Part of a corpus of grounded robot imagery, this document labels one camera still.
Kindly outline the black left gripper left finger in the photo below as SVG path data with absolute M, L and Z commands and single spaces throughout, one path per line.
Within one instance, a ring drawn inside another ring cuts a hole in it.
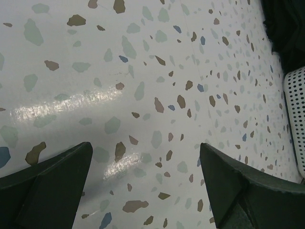
M 41 163 L 0 179 L 2 229 L 70 229 L 93 148 L 83 142 Z

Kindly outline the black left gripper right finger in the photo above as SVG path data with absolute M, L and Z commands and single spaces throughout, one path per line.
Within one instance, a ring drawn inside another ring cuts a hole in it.
M 305 187 L 202 143 L 200 161 L 218 229 L 303 229 Z

